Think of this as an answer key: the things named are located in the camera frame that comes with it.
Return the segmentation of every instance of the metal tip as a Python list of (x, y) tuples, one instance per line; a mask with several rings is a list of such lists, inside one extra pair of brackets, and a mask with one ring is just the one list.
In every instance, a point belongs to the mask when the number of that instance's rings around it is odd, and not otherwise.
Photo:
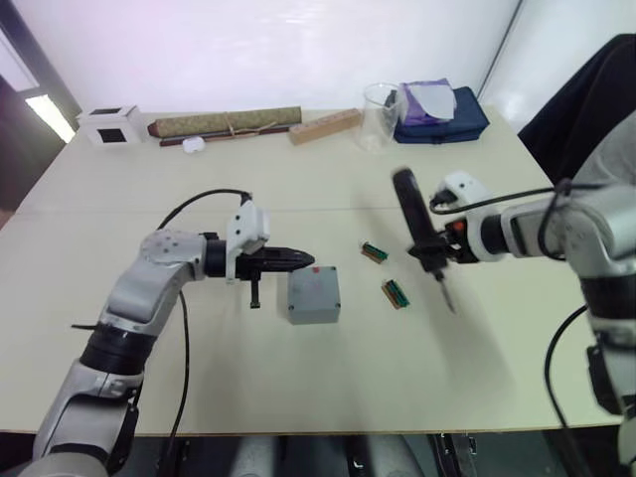
[(448, 293), (448, 288), (446, 288), (446, 283), (442, 280), (439, 280), (439, 286), (441, 286), (441, 293), (444, 295), (444, 300), (446, 301), (446, 305), (448, 309), (455, 314), (455, 307), (453, 306), (453, 300), (450, 299), (450, 293)]

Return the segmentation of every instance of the electrical junction box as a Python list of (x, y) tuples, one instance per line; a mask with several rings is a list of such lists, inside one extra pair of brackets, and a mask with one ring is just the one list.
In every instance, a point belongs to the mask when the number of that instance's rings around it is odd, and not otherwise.
[(94, 109), (78, 115), (81, 131), (96, 146), (137, 144), (147, 135), (137, 106)]
[(336, 323), (340, 308), (335, 266), (311, 266), (289, 273), (287, 309), (292, 324)]

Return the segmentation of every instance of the small white object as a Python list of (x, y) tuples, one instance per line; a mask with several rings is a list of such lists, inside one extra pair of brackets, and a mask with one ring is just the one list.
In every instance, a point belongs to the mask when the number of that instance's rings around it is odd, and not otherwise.
[(137, 106), (94, 109), (78, 115), (78, 123), (97, 146), (137, 144), (148, 134)]
[(228, 222), (226, 235), (226, 281), (237, 277), (237, 257), (251, 255), (269, 240), (269, 216), (247, 201)]
[(206, 148), (206, 141), (201, 136), (193, 136), (184, 139), (181, 143), (184, 152), (192, 154), (194, 152), (203, 151)]
[[(492, 199), (493, 195), (481, 182), (464, 171), (456, 171), (444, 177), (444, 180), (437, 188), (437, 192), (444, 189), (452, 192), (457, 200), (448, 204), (448, 209), (469, 206), (477, 202)], [(498, 214), (494, 205), (478, 207), (466, 211), (466, 236), (471, 251), (481, 261), (498, 261), (504, 255), (502, 253), (491, 253), (481, 239), (481, 223), (489, 216)]]
[(408, 89), (429, 116), (437, 119), (455, 116), (455, 93), (448, 84), (416, 84)]

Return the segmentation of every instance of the white wall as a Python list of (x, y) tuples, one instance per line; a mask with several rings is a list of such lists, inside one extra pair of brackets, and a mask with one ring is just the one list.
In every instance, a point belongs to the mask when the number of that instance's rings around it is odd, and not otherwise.
[(29, 69), (22, 62), (7, 37), (0, 30), (0, 76), (16, 91), (38, 86)]
[(608, 40), (635, 30), (636, 0), (525, 0), (480, 99), (519, 131)]
[(79, 105), (358, 105), (365, 84), (475, 90), (516, 0), (14, 0)]

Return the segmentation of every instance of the navy blue bag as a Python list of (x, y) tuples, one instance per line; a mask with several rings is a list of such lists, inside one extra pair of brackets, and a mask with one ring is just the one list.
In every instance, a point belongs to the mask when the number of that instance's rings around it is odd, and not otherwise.
[(440, 124), (409, 127), (398, 121), (395, 140), (404, 144), (442, 144), (479, 139), (479, 135), (490, 121), (470, 87), (459, 87), (453, 91), (457, 101), (453, 119)]

